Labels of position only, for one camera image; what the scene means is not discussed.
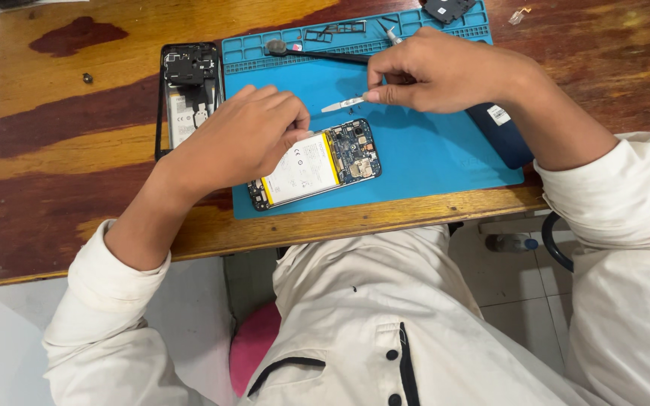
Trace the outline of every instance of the disassembled smartphone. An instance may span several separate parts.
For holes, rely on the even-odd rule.
[[[370,125],[358,118],[296,142],[271,175],[252,180],[247,189],[261,212],[380,174]]]
[[[222,104],[222,64],[214,42],[167,44],[159,59],[159,105],[155,160],[189,137]],[[163,104],[170,149],[162,150]]]

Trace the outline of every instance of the screwdriver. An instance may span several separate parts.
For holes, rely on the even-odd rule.
[[[390,40],[390,42],[393,43],[393,45],[398,45],[399,43],[403,42],[403,39],[401,37],[398,37],[393,33],[393,28],[395,28],[395,26],[393,26],[393,28],[388,30],[387,28],[385,28],[385,25],[383,25],[383,23],[380,22],[380,20],[376,20],[376,21],[378,22],[378,24],[380,24],[381,27],[383,27],[383,31],[385,31],[385,34],[388,35],[388,39]]]

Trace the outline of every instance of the white long-sleeve shirt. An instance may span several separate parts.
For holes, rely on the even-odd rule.
[[[483,321],[433,226],[292,247],[273,276],[280,332],[240,403],[650,406],[650,133],[619,137],[581,168],[535,165],[583,246],[565,377]],[[45,333],[55,402],[212,404],[142,318],[169,256],[122,264],[103,242],[111,221],[77,254]]]

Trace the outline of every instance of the wooden desk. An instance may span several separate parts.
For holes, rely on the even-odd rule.
[[[650,130],[650,1],[549,0],[507,23],[523,5],[486,0],[497,45],[536,59],[613,132]],[[96,226],[147,178],[162,44],[417,6],[92,0],[0,14],[0,284],[65,275]],[[172,250],[190,259],[544,208],[541,193],[530,170],[518,186],[234,220],[227,189],[197,204]]]

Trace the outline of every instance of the white wall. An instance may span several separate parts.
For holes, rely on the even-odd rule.
[[[53,404],[40,341],[66,288],[65,279],[0,287],[0,406]],[[173,265],[146,317],[165,337],[183,381],[221,406],[232,404],[222,260]]]

